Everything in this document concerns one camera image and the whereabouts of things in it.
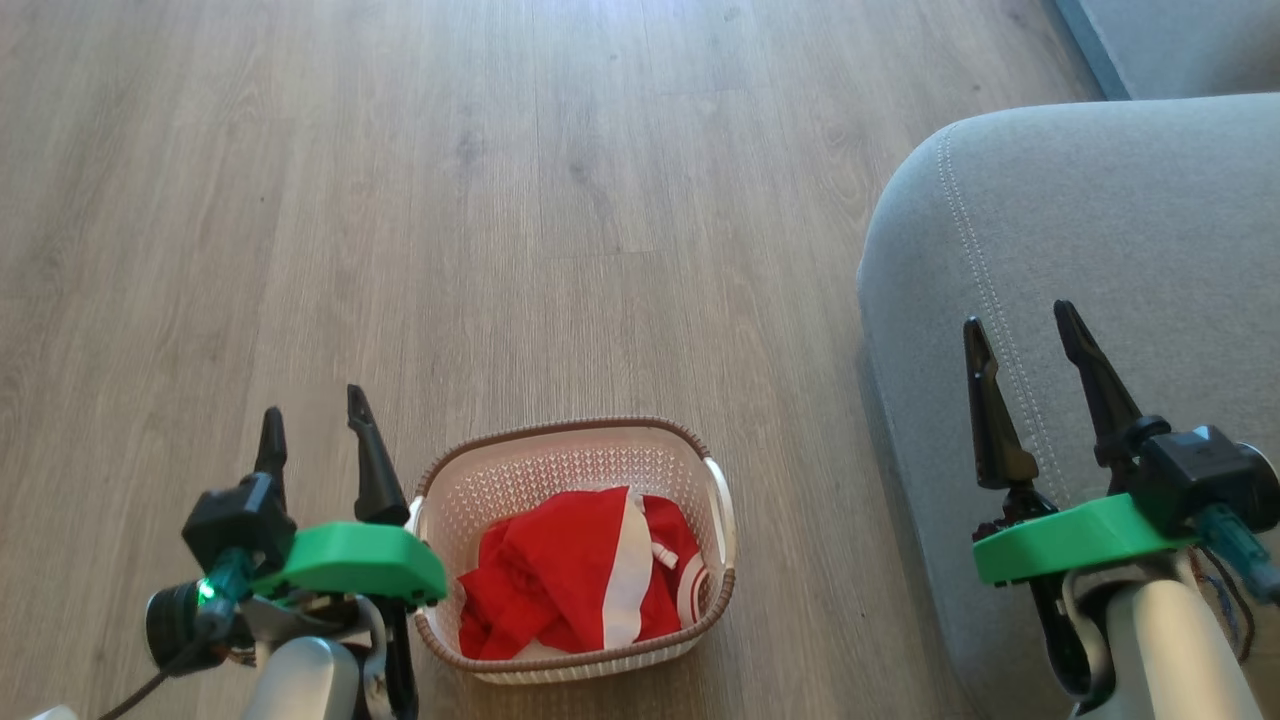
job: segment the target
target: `red and white cloth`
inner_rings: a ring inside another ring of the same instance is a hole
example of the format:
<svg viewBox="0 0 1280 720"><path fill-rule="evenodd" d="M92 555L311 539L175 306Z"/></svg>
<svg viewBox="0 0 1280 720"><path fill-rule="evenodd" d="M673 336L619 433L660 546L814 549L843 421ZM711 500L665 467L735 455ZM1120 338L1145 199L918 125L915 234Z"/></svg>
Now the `red and white cloth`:
<svg viewBox="0 0 1280 720"><path fill-rule="evenodd" d="M531 643L589 652L689 628L707 569L675 502L620 487L495 523L460 580L462 653L509 660Z"/></svg>

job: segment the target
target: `white stitching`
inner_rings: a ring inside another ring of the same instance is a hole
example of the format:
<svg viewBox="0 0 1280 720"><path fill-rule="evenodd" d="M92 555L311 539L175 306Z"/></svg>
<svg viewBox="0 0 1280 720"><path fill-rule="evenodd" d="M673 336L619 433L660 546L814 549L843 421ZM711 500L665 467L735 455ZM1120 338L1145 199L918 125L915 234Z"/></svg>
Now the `white stitching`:
<svg viewBox="0 0 1280 720"><path fill-rule="evenodd" d="M955 124L951 124L943 131L942 143L937 152L938 179L942 182L942 195L947 200L947 206L951 208L951 218L955 220L956 231L960 233L960 242L964 246L965 258L969 260L969 269L973 270L973 279L978 286L978 293L982 299L983 314L993 320L991 327L992 341L996 343L997 350L1001 345L1009 346L1007 356L1014 369L1014 393L1018 397L1019 407L1021 407L1023 419L1032 430L1028 438L1029 445L1032 450L1038 450L1041 439L1043 438L1044 441L1044 454L1047 455L1044 457L1047 465L1046 475L1050 475L1050 495L1056 496L1055 500L1060 505L1070 506L1071 493L1066 489L1062 468L1057 464L1057 455L1053 452L1053 443L1048 439L1044 418L1041 414L1039 405L1036 402L1030 380L1027 377L1027 369L1023 366L1021 355L1019 355L1018 346L1014 343L1012 333L1009 329L1009 318L1005 315L1005 310L1000 305L1000 299L996 296L996 287L991 281L991 268L987 265L986 254L978 243L978 233L974 232L969 213L964 209L964 200L960 199L960 184L956 182L955 165L951 163L951 131L955 127ZM946 172L943 172L943 156L946 156Z"/></svg>

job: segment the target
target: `black cable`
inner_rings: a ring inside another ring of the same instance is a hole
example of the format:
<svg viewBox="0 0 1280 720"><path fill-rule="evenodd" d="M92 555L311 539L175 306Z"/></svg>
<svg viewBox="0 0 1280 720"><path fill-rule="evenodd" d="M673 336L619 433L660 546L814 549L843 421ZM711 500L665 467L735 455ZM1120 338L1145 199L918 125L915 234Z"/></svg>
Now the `black cable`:
<svg viewBox="0 0 1280 720"><path fill-rule="evenodd" d="M174 670L186 665L187 661L195 657L197 652L204 650L205 644L209 642L210 634L211 633L209 630L197 634L196 638L192 639L191 643L187 644L187 647L182 648L182 652L173 656L173 660L166 662L165 666L161 667L160 671L156 673L154 678L147 680L145 685L137 689L137 692L124 698L124 702L116 705L111 710L108 710L106 714L104 714L97 720L116 720L125 712L133 710L134 706L146 700L148 694L151 694L156 688L159 688L160 683L165 682L169 678L169 675L174 673Z"/></svg>
<svg viewBox="0 0 1280 720"><path fill-rule="evenodd" d="M1253 611L1249 610L1249 603L1244 602L1244 596L1240 594L1240 588L1236 587L1235 579L1231 578L1231 574L1226 570L1226 566L1222 565L1222 561L1219 560L1219 557L1213 555L1210 548L1204 546L1198 547L1199 551L1204 553L1204 559L1212 562L1217 574L1222 577L1222 583L1226 584L1226 591L1231 593L1231 600L1234 600L1235 605L1240 609L1240 618L1244 619L1244 639L1240 642L1240 650L1235 653L1235 659L1240 664L1244 664L1244 661L1249 659L1249 653L1253 651Z"/></svg>

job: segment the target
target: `wooden floor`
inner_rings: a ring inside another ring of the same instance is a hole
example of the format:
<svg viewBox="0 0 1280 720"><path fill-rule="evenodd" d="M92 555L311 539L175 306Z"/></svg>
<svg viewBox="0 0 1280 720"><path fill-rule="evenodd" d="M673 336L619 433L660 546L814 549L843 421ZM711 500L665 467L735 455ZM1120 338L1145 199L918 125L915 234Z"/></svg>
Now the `wooden floor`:
<svg viewBox="0 0 1280 720"><path fill-rule="evenodd" d="M1046 6L0 0L0 716L151 674L143 605L195 577L186 512L269 404L291 511L349 518L346 382L406 482L479 433L659 414L737 505L694 653L503 689L416 652L424 719L970 716L854 272L929 133L1096 97ZM252 679L132 716L234 717Z"/></svg>

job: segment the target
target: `plastic basket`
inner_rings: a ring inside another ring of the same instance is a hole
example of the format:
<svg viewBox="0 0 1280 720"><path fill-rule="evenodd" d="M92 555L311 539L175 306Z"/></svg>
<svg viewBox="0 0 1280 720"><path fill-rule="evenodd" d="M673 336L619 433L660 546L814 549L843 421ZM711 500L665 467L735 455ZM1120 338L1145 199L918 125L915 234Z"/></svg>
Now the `plastic basket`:
<svg viewBox="0 0 1280 720"><path fill-rule="evenodd" d="M463 656L458 624L466 594L457 577L475 569L484 530L556 493L618 486L666 497L684 511L709 577L699 596L701 618L678 633L623 648L536 660ZM733 594L737 533L724 475L691 432L657 418L539 425L454 447L419 483L408 528L452 575L449 597L415 616L419 634L436 657L490 683L559 683L672 660L719 620Z"/></svg>

